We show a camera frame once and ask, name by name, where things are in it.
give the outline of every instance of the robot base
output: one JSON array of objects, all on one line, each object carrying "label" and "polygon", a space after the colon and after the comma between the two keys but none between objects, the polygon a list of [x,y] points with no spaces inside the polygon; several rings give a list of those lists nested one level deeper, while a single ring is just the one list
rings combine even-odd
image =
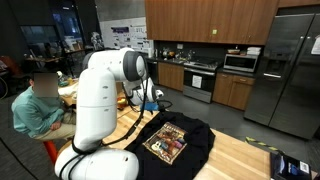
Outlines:
[{"label": "robot base", "polygon": [[[66,148],[58,158],[55,165],[55,173],[59,173],[70,158],[76,156],[72,147]],[[68,179],[68,174],[72,166],[81,156],[71,162],[63,171],[62,178]],[[87,155],[73,169],[72,179],[136,179],[139,171],[139,162],[135,154],[120,150],[102,148],[91,155]]]}]

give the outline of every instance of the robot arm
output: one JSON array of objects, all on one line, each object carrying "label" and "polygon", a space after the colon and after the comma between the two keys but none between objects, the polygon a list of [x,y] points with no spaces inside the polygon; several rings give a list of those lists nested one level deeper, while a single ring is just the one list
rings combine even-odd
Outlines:
[{"label": "robot arm", "polygon": [[72,147],[68,147],[57,159],[55,172],[58,176],[68,179],[70,174],[73,179],[105,179],[103,174],[107,170],[107,179],[136,178],[138,160],[134,154],[105,148],[82,156],[84,159],[81,159],[72,173],[69,172],[77,160],[72,160],[73,157],[99,148],[101,140],[115,130],[116,81],[123,83],[125,95],[131,105],[142,104],[144,94],[147,94],[148,102],[154,102],[163,96],[160,90],[155,90],[152,80],[147,78],[145,65],[142,56],[130,48],[91,54],[88,69],[79,78],[75,138]]}]

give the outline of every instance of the backsplash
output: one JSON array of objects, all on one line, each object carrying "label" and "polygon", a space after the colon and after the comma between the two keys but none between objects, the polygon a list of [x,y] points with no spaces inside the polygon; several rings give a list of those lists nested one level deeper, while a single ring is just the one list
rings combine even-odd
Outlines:
[{"label": "backsplash", "polygon": [[[158,52],[163,48],[170,48],[170,50],[177,52],[177,44],[183,44],[183,51],[186,54],[190,50],[195,52],[196,56],[204,56],[214,58],[217,61],[224,61],[228,49],[235,49],[235,44],[213,44],[213,43],[197,43],[197,42],[174,42],[174,41],[154,41],[154,48]],[[247,50],[252,45],[238,45],[238,49]]]}]

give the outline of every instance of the stainless steel refrigerator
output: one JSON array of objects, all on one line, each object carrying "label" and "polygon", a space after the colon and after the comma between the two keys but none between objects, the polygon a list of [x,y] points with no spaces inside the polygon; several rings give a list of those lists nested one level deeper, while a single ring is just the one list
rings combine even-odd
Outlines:
[{"label": "stainless steel refrigerator", "polygon": [[320,14],[276,16],[244,114],[311,139],[320,125]]}]

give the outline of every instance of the oven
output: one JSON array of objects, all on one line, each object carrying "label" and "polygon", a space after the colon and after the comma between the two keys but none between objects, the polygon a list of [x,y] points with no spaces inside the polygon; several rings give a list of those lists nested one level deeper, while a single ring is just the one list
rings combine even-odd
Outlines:
[{"label": "oven", "polygon": [[195,67],[185,67],[183,94],[203,102],[211,103],[215,76],[214,70],[208,71]]}]

